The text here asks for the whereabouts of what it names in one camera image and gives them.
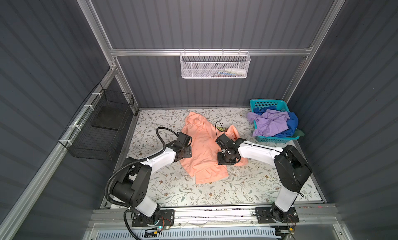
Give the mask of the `peach orange t-shirt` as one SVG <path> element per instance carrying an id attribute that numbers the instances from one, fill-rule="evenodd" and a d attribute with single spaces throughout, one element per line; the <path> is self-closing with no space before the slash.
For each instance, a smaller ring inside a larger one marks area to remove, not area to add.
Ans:
<path id="1" fill-rule="evenodd" d="M 192 137 L 192 157 L 180 160 L 180 164 L 196 184 L 213 183 L 229 176 L 227 166 L 219 165 L 217 160 L 221 148 L 216 139 L 221 131 L 201 114 L 190 112 L 181 132 Z"/>

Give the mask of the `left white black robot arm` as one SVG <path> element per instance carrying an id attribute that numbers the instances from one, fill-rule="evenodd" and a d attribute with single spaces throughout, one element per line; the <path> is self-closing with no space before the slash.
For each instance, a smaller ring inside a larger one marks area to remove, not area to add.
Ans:
<path id="1" fill-rule="evenodd" d="M 168 144 L 160 137 L 162 149 L 143 159 L 127 158 L 108 179 L 105 199 L 139 213 L 151 223 L 160 217 L 160 205 L 147 196 L 151 176 L 161 168 L 192 157 L 192 137 L 172 132 L 177 139 Z"/>

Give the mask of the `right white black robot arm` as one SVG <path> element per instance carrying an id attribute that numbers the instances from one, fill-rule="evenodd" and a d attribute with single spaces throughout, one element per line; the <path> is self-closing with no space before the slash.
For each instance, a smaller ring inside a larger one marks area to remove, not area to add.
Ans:
<path id="1" fill-rule="evenodd" d="M 275 222 L 283 222 L 294 214 L 293 204 L 312 174 L 312 168 L 296 147 L 268 147 L 242 138 L 233 140 L 225 134 L 217 137 L 215 142 L 221 149 L 217 153 L 219 165 L 235 165 L 244 158 L 250 158 L 273 166 L 282 187 L 266 213 L 267 217 Z"/>

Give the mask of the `floral patterned table mat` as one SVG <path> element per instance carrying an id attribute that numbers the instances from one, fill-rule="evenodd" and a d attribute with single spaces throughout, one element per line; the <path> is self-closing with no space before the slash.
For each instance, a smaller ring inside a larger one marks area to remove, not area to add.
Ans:
<path id="1" fill-rule="evenodd" d="M 142 110 L 135 125 L 127 157 L 141 159 L 162 147 L 155 134 L 157 127 L 180 131 L 189 112 L 204 116 L 212 125 L 221 121 L 223 128 L 235 126 L 240 137 L 258 143 L 252 138 L 254 126 L 246 119 L 249 107 L 214 109 Z M 284 147 L 286 144 L 259 143 Z M 151 176 L 147 195 L 162 207 L 208 206 L 231 204 L 272 203 L 281 188 L 274 167 L 249 159 L 244 166 L 226 166 L 228 177 L 207 184 L 196 184 L 181 166 L 175 162 Z M 303 197 L 296 202 L 322 202 L 320 192 L 309 178 L 301 190 Z"/>

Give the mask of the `purple t-shirt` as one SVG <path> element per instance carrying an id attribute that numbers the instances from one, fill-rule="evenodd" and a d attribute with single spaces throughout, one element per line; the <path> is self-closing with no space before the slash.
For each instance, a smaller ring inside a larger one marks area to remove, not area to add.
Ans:
<path id="1" fill-rule="evenodd" d="M 288 112 L 280 112 L 277 110 L 267 109 L 261 115 L 254 112 L 247 114 L 247 120 L 250 123 L 255 123 L 257 128 L 254 130 L 252 136 L 272 137 L 285 130 L 288 130 L 287 121 L 290 119 Z"/>

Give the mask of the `blue t-shirt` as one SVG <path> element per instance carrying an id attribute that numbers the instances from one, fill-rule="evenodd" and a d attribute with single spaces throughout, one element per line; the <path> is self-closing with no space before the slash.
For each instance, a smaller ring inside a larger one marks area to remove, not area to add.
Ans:
<path id="1" fill-rule="evenodd" d="M 253 109 L 253 112 L 258 114 L 258 115 L 261 115 L 267 109 L 269 109 L 269 110 L 277 110 L 276 106 L 268 106 L 268 107 L 263 107 L 263 108 L 255 107 Z M 290 119 L 287 121 L 287 125 L 288 125 L 289 129 L 285 130 L 285 131 L 283 131 L 283 132 L 281 132 L 281 133 L 279 133 L 279 134 L 277 134 L 275 136 L 272 136 L 272 137 L 278 137 L 278 138 L 293 137 L 293 135 L 295 133 L 295 130 L 298 127 L 299 119 L 298 119 L 298 117 L 296 116 L 295 113 L 288 112 L 288 114 L 290 115 Z"/>

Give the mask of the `dark green garment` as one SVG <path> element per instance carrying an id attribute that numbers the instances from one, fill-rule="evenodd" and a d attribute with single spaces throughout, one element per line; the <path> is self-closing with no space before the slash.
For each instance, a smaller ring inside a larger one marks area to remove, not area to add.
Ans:
<path id="1" fill-rule="evenodd" d="M 304 137 L 305 133 L 302 130 L 296 129 L 294 133 L 294 137 Z"/>

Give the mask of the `teal plastic laundry basket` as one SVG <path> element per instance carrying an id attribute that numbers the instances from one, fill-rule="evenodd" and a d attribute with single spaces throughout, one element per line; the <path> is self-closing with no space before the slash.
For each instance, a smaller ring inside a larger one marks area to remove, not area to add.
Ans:
<path id="1" fill-rule="evenodd" d="M 276 106 L 277 110 L 279 111 L 287 111 L 290 112 L 287 103 L 282 100 L 272 100 L 272 99 L 252 99 L 250 100 L 250 109 L 253 112 L 255 107 L 263 108 L 268 106 Z M 263 137 L 263 136 L 256 136 L 254 137 L 258 142 L 269 142 L 269 143 L 288 143 L 289 141 L 297 140 L 300 137 L 285 137 L 285 138 L 278 138 L 278 137 Z"/>

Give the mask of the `white bottle in basket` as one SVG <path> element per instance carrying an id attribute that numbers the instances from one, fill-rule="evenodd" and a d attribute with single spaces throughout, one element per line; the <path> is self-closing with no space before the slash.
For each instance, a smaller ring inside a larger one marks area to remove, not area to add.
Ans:
<path id="1" fill-rule="evenodd" d="M 246 76 L 247 75 L 247 70 L 246 69 L 226 68 L 225 72 L 231 73 L 231 74 L 237 75 L 237 76 Z"/>

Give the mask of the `white ventilation grille strip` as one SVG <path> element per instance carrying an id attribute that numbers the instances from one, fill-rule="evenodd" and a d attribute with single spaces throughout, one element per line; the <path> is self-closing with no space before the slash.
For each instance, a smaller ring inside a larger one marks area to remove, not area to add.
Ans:
<path id="1" fill-rule="evenodd" d="M 175 228 L 165 230 L 156 236 L 146 236 L 144 230 L 134 230 L 134 233 L 141 240 L 281 239 L 276 235 L 274 228 L 268 227 Z"/>

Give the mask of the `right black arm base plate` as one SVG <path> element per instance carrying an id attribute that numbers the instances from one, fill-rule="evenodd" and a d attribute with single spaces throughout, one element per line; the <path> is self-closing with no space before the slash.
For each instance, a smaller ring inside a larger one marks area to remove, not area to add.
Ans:
<path id="1" fill-rule="evenodd" d="M 258 223 L 298 223 L 300 221 L 294 206 L 287 212 L 273 206 L 256 207 L 253 215 L 256 216 Z"/>

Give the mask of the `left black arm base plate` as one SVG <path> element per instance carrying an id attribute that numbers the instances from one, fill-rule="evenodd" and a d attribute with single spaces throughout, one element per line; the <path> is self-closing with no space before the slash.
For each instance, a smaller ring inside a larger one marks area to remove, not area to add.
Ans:
<path id="1" fill-rule="evenodd" d="M 163 210 L 160 209 L 155 211 L 151 217 L 148 217 L 142 213 L 134 214 L 132 218 L 131 226 L 133 227 L 171 227 L 174 225 L 175 210 Z"/>

